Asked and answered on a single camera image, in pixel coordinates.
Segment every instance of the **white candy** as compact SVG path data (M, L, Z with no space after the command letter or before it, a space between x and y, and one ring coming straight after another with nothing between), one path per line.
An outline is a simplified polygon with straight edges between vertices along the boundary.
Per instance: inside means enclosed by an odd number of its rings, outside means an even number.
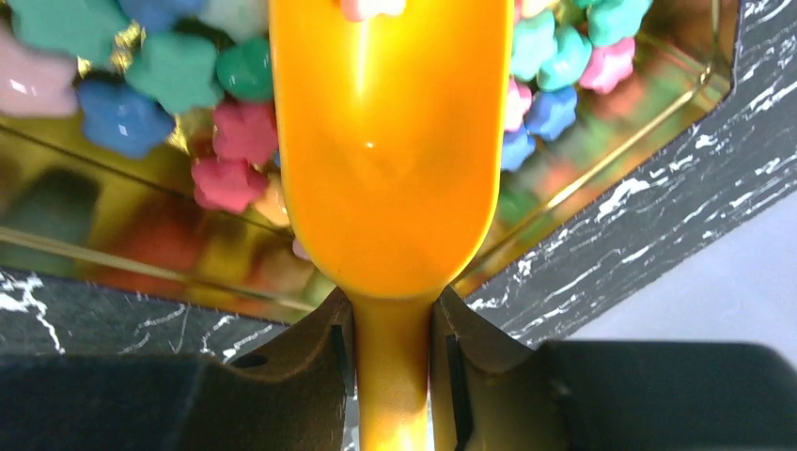
M208 0L199 20L241 42L269 29L269 7L265 0Z

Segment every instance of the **blue candy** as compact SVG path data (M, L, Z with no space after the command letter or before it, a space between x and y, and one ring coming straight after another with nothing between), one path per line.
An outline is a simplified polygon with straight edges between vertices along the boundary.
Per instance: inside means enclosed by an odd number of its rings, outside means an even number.
M573 86L557 91L540 91L525 116L525 127L544 141L554 141L575 122L578 95Z
M146 157L175 128L175 119L160 105L127 85L86 80L77 97L86 139L129 158Z
M534 137L529 136L525 127L516 132L504 133L504 145L501 149L501 169L517 171L537 148Z
M207 0L119 0L122 10L148 32L171 30L181 18L199 14Z

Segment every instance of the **teal candy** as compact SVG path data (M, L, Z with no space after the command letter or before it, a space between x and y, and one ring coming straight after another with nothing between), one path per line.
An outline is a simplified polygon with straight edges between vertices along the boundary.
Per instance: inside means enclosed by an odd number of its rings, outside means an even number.
M589 39L596 47L617 44L639 33L653 0L601 0L586 13Z
M515 78L530 82L539 67L556 53L556 20L550 9L515 25L509 71Z
M592 44L572 26L556 30L558 51L539 68L537 85L543 91L556 91L577 82L589 63Z
M178 33L147 36L125 80L171 115L211 108L224 97L214 77L216 56L216 47L203 38Z
M104 64L130 25L116 0L7 0L14 35L27 45Z

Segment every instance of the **green candy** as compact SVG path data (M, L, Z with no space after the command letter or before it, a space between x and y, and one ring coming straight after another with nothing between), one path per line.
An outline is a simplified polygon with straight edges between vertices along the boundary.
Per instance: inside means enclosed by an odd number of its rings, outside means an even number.
M225 91L243 101L273 99L272 54L269 41L255 37L222 52L216 77Z
M170 115L211 108L224 97L213 80L216 56L216 47L203 38L178 33L148 36L125 80Z
M537 84L543 91L556 91L577 82L592 56L592 43L570 25L556 30L555 39L558 50L542 64L537 75Z
M114 37L130 25L115 0L7 0L17 39L37 49L107 62Z

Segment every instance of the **black marble surface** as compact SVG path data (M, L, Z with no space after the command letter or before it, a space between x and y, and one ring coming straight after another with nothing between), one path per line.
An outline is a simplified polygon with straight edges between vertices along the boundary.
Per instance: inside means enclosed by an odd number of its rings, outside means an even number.
M730 98L468 303L530 346L566 336L794 191L795 35L797 2L743 2ZM282 330L134 293L0 272L2 352L202 352L231 360Z

